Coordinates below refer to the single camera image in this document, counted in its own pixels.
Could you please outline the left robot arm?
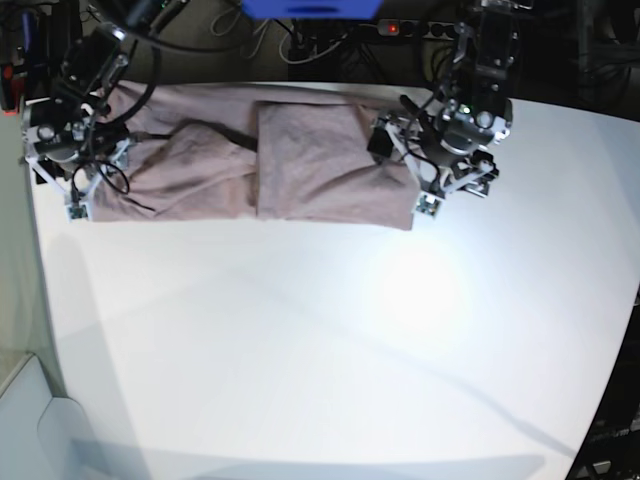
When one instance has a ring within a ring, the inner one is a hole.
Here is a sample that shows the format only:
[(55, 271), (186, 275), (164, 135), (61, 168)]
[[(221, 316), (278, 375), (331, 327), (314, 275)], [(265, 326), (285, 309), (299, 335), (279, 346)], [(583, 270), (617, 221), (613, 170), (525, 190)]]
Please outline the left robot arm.
[(400, 97), (399, 111), (375, 120), (368, 151), (397, 160), (417, 180), (419, 213), (434, 217), (453, 193), (489, 194), (499, 169), (490, 149), (511, 133), (509, 70), (519, 49), (515, 1), (474, 1), (434, 73), (429, 97)]

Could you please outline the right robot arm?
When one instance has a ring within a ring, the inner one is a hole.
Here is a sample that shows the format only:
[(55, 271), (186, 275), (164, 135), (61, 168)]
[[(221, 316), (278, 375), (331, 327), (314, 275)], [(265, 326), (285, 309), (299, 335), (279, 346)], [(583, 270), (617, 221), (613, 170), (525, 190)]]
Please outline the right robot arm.
[(69, 220), (92, 219), (100, 185), (129, 194), (129, 150), (155, 136), (132, 132), (126, 123), (150, 100), (158, 80), (152, 78), (139, 99), (111, 119), (109, 97), (131, 60), (122, 44), (127, 36), (149, 44), (158, 73), (167, 45), (159, 38), (161, 32), (186, 6), (184, 1), (116, 3), (111, 19), (69, 46), (48, 97), (24, 105), (24, 159), (37, 181), (63, 198)]

